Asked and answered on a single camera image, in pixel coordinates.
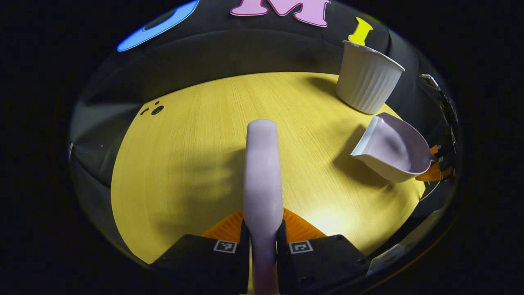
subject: hole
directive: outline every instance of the hole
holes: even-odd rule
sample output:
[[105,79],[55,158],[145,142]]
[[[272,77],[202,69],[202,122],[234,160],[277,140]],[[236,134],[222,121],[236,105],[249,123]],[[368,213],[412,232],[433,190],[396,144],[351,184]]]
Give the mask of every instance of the hole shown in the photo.
[[152,115],[156,115],[158,114],[160,111],[162,111],[163,109],[163,106],[159,106],[157,107],[156,109],[153,110],[153,112],[151,112]]
[[300,279],[300,283],[305,286],[312,285],[313,283],[315,283],[315,277],[312,277],[312,276],[303,277],[302,279]]

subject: orange gripper pad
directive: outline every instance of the orange gripper pad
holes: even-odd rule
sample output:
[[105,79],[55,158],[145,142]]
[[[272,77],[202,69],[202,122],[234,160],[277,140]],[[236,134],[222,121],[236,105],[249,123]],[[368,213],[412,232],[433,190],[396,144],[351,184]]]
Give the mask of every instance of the orange gripper pad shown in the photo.
[[429,151],[432,153],[432,154],[436,154],[439,152],[439,149],[437,147],[437,145],[434,145],[432,148],[429,149]]
[[433,165],[431,165],[431,167],[429,167],[429,169],[425,173],[416,176],[415,179],[427,182],[442,180],[443,177],[442,172],[440,171],[440,162],[436,162]]
[[288,243],[327,237],[302,217],[284,208],[286,238]]
[[242,210],[238,210],[219,221],[212,228],[206,230],[201,236],[204,238],[240,243],[242,219]]
[[[284,208],[283,215],[286,221],[286,238],[288,243],[326,237],[323,232],[290,210]],[[238,243],[240,242],[242,219],[242,210],[238,210],[206,230],[201,236]]]

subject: blue foam shape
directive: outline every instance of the blue foam shape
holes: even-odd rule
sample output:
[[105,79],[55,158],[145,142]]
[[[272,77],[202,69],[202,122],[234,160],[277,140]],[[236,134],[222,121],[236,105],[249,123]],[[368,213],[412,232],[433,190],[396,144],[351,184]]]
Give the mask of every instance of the blue foam shape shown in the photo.
[[172,27],[176,26],[177,24],[181,23],[184,19],[186,19],[188,16],[190,16],[193,11],[197,8],[199,0],[194,0],[189,3],[186,3],[184,5],[179,6],[174,13],[166,19],[164,22],[149,28],[148,30],[144,30],[145,25],[140,28],[138,31],[131,34],[129,37],[127,37],[124,41],[122,41],[117,47],[116,50],[118,51],[126,51],[128,49],[131,49],[133,47],[136,47],[145,41],[152,39],[163,32],[171,29]]

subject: white ribbed cup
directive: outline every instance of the white ribbed cup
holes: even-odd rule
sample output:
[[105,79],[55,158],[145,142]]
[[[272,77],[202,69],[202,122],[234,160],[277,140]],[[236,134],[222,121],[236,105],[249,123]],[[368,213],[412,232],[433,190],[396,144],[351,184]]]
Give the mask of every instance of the white ribbed cup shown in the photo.
[[377,113],[405,69],[382,53],[344,40],[344,56],[336,94],[351,107]]

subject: wooden table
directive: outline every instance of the wooden table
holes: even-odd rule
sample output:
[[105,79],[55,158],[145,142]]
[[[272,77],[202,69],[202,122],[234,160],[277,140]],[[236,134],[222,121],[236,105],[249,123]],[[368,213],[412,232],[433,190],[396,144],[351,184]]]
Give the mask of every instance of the wooden table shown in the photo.
[[[111,187],[130,250],[152,263],[183,234],[200,235],[242,208],[247,124],[256,119],[278,126],[284,207],[366,255],[382,245],[424,184],[390,183],[350,156],[373,116],[338,99],[336,81],[323,73],[260,73],[145,103],[122,142]],[[380,112],[398,117],[388,106]]]

